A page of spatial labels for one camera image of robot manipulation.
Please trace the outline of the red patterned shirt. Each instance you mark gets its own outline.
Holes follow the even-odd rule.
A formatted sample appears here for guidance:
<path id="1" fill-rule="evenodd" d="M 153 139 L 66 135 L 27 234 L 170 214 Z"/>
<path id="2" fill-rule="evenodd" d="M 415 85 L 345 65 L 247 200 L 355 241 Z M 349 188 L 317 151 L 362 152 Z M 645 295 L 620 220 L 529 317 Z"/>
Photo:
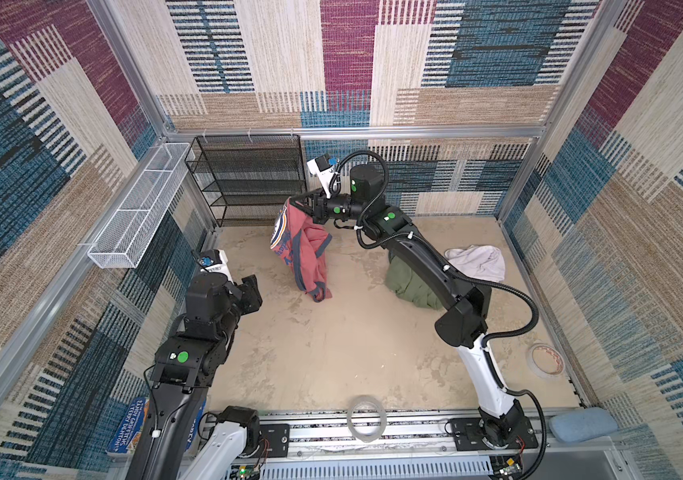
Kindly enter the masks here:
<path id="1" fill-rule="evenodd" d="M 299 290 L 316 303 L 333 297 L 328 287 L 325 258 L 333 237 L 311 216 L 287 200 L 282 206 L 271 237 L 271 250 L 291 268 Z"/>

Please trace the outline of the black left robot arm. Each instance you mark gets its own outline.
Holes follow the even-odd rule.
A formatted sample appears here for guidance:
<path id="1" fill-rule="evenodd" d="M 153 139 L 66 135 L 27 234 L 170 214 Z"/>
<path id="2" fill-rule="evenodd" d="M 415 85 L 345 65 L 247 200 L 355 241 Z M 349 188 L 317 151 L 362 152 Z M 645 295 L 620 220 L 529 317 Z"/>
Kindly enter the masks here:
<path id="1" fill-rule="evenodd" d="M 177 330 L 157 350 L 148 380 L 148 418 L 127 478 L 175 479 L 216 371 L 230 356 L 243 316 L 263 305 L 255 275 L 236 283 L 197 274 Z"/>

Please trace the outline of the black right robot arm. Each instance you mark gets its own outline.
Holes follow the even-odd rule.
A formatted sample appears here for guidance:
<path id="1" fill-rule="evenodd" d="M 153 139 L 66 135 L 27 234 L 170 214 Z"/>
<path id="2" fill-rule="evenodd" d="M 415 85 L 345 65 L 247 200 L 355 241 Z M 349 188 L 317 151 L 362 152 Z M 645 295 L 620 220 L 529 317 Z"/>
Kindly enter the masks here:
<path id="1" fill-rule="evenodd" d="M 479 437 L 491 449 L 508 448 L 529 433 L 529 419 L 519 398 L 499 372 L 491 341 L 530 332 L 539 323 L 539 309 L 529 295 L 499 282 L 471 277 L 451 265 L 401 209 L 387 204 L 387 170 L 371 163 L 351 168 L 351 191 L 341 190 L 340 174 L 327 156 L 308 163 L 309 174 L 320 188 L 291 198 L 291 206 L 308 214 L 315 224 L 328 221 L 355 231 L 363 249 L 383 248 L 399 258 L 421 278 L 443 306 L 435 332 L 457 349 L 479 399 Z M 505 333 L 487 330 L 491 294 L 499 290 L 525 302 L 531 318 L 525 326 Z"/>

